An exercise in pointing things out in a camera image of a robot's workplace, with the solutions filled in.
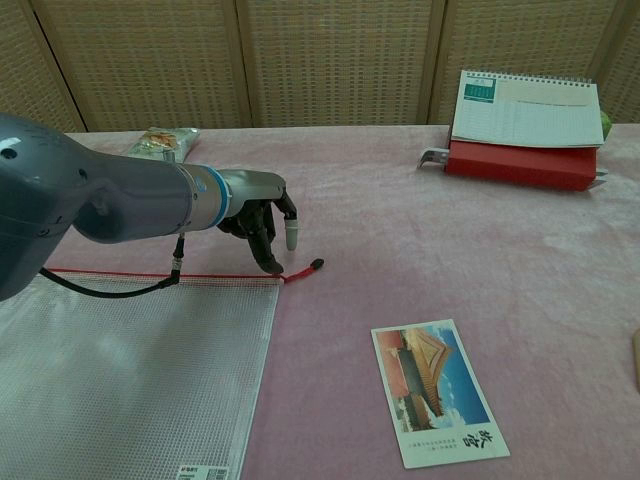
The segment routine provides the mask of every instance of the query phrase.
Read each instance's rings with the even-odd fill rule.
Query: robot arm
[[[71,225],[101,243],[218,226],[247,239],[275,274],[283,269],[271,253],[273,202],[296,247],[297,212],[274,173],[106,155],[3,113],[0,195],[0,301],[33,279]]]

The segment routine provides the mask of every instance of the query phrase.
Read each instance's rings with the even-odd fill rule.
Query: white fingertip
[[[287,235],[287,250],[293,251],[298,246],[298,220],[285,220],[284,229]]]

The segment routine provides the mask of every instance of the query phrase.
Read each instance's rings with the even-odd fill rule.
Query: pink tablecloth
[[[135,133],[74,138],[121,153]],[[559,193],[415,169],[446,128],[202,133],[190,161],[286,177],[302,230],[243,478],[628,478],[640,472],[640,126],[600,150],[609,183]],[[166,272],[173,239],[102,246],[70,232],[49,266]],[[244,242],[187,237],[185,270],[257,273]],[[405,471],[369,330],[454,318],[510,446],[499,460]]]

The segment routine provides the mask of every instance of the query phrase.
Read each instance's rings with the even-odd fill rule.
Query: wall
[[[0,109],[57,128],[447,124],[462,68],[640,121],[637,0],[2,0]]]

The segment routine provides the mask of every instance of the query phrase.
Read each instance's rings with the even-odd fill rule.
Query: metal clip
[[[427,148],[422,152],[418,168],[422,167],[426,162],[439,163],[446,165],[449,162],[449,149],[447,148]]]

